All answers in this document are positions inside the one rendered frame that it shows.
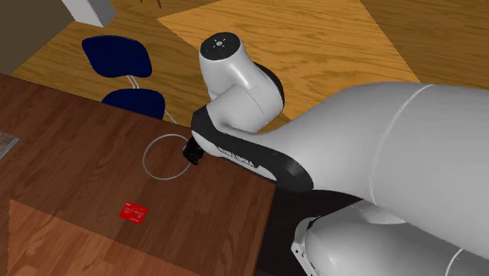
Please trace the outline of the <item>clear round plate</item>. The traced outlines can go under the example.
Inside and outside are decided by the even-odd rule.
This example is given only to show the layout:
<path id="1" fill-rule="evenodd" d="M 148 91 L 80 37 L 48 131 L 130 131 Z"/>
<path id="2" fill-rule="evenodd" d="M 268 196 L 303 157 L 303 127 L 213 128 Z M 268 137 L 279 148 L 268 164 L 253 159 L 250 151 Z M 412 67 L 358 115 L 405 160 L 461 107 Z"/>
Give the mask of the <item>clear round plate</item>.
<path id="1" fill-rule="evenodd" d="M 169 181 L 183 176 L 191 164 L 183 156 L 188 138 L 168 133 L 153 139 L 143 152 L 144 171 L 156 180 Z"/>

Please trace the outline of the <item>red card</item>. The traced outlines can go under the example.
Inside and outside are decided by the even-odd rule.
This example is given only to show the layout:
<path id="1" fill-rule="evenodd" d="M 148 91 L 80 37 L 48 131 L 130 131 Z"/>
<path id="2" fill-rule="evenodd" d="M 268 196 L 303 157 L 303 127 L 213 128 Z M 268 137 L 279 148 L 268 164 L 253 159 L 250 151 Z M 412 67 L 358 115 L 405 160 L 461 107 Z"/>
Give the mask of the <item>red card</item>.
<path id="1" fill-rule="evenodd" d="M 148 209 L 132 202 L 126 202 L 119 213 L 119 217 L 127 221 L 141 224 L 147 214 Z"/>

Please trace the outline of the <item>dark blue chair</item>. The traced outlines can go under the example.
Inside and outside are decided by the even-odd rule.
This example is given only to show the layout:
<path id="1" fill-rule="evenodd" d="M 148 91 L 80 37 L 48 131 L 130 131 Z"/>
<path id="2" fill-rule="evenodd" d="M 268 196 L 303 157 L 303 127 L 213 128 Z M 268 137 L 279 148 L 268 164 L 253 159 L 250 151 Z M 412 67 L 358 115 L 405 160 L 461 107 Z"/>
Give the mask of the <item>dark blue chair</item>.
<path id="1" fill-rule="evenodd" d="M 102 99 L 104 104 L 159 120 L 168 113 L 163 95 L 141 87 L 136 80 L 152 74 L 149 53 L 142 43 L 118 35 L 98 35 L 84 39 L 81 46 L 97 74 L 105 78 L 125 76 L 132 85 L 108 93 Z"/>

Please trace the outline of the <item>white cabinet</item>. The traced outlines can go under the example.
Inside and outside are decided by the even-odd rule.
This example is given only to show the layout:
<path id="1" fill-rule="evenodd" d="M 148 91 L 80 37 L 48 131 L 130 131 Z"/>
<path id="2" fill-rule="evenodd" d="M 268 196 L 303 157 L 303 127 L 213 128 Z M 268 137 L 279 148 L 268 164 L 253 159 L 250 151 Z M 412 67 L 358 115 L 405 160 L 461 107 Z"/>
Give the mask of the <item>white cabinet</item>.
<path id="1" fill-rule="evenodd" d="M 74 20 L 96 27 L 105 27 L 116 17 L 110 0 L 61 0 Z"/>

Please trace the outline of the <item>grey book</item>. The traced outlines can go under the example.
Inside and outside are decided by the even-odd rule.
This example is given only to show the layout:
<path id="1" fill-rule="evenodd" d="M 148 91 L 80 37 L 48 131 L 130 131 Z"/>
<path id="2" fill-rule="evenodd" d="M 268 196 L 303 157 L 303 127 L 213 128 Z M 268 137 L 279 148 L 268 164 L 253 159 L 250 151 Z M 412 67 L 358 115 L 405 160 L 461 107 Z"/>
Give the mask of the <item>grey book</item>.
<path id="1" fill-rule="evenodd" d="M 12 134 L 0 131 L 0 160 L 2 160 L 20 141 L 20 139 Z"/>

